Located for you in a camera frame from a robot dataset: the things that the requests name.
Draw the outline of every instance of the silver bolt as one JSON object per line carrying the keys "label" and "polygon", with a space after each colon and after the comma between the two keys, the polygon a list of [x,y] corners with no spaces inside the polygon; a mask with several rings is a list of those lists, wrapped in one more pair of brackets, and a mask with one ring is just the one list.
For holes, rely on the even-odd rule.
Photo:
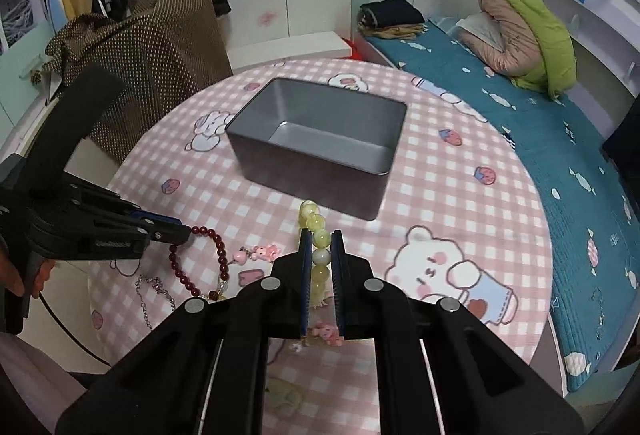
{"label": "silver bolt", "polygon": [[455,312],[460,308],[460,302],[453,298],[442,298],[440,300],[440,306],[447,312]]}
{"label": "silver bolt", "polygon": [[189,314],[197,314],[204,309],[204,300],[201,300],[200,298],[190,298],[184,304],[184,309]]}
{"label": "silver bolt", "polygon": [[369,278],[364,283],[364,288],[372,292],[378,292],[379,290],[382,290],[383,287],[385,287],[385,284],[378,278]]}
{"label": "silver bolt", "polygon": [[280,281],[276,277],[268,276],[260,282],[264,290],[276,290],[280,286]]}

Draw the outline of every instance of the black cable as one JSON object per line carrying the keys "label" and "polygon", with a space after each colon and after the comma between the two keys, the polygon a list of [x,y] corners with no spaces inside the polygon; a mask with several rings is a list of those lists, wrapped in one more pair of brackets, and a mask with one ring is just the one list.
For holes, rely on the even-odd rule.
{"label": "black cable", "polygon": [[42,295],[42,293],[40,293],[40,301],[42,301],[44,308],[47,309],[47,312],[51,315],[54,321],[60,326],[60,328],[65,332],[65,334],[69,336],[76,345],[78,345],[84,352],[89,354],[92,358],[96,359],[97,361],[100,361],[103,365],[107,365],[108,367],[111,367],[111,365],[108,364],[103,358],[95,355],[91,350],[89,350],[80,341],[78,341],[71,332],[69,332],[69,330],[62,324],[62,321],[60,321],[58,317],[53,313],[53,310],[51,310],[51,307],[49,307],[49,304],[47,303],[47,300],[44,299],[44,296]]}

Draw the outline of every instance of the pink checkered tablecloth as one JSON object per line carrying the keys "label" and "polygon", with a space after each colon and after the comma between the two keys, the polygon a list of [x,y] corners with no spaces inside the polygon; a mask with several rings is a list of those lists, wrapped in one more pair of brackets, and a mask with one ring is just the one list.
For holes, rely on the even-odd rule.
{"label": "pink checkered tablecloth", "polygon": [[[367,258],[377,276],[409,296],[460,300],[530,361],[552,283],[551,242],[536,188],[507,140],[482,116],[452,94],[437,97],[427,81],[408,73],[351,60],[300,60],[227,78],[147,132],[111,189],[149,211],[216,229],[229,257],[240,247],[270,243],[283,253],[295,251],[301,200],[245,180],[224,135],[229,116],[274,77],[370,91],[408,105],[377,219],[366,222],[324,208],[327,229],[341,229],[348,253]],[[94,326],[111,361],[149,333],[134,286],[139,274],[159,277],[177,305],[190,297],[167,254],[166,245],[155,244],[142,261],[92,264]],[[198,288],[215,287],[218,263],[210,240],[192,237],[178,255]],[[225,296],[251,281],[246,271],[266,275],[270,265],[231,264]],[[152,325],[170,313],[168,301],[149,286],[142,296]],[[380,431],[372,341],[332,347],[313,338],[308,346],[274,341],[272,348],[268,375],[303,400],[293,413],[267,406],[264,433]]]}

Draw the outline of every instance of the gray rectangular container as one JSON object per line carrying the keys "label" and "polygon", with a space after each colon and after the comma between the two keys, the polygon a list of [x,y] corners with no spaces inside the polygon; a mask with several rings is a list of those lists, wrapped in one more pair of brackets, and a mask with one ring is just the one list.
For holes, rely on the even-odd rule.
{"label": "gray rectangular container", "polygon": [[406,105],[275,78],[226,127],[244,177],[367,221],[378,215]]}

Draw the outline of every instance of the mattress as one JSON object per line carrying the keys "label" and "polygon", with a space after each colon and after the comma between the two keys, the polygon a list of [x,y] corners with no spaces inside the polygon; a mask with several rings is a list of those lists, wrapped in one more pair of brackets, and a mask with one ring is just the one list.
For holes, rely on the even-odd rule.
{"label": "mattress", "polygon": [[553,102],[517,88],[435,25],[425,27],[415,41],[367,40],[414,73],[417,86],[427,79],[478,110],[529,171],[551,234],[550,312],[568,390],[575,391],[598,368],[634,300],[638,221],[600,153],[602,136],[567,96]]}

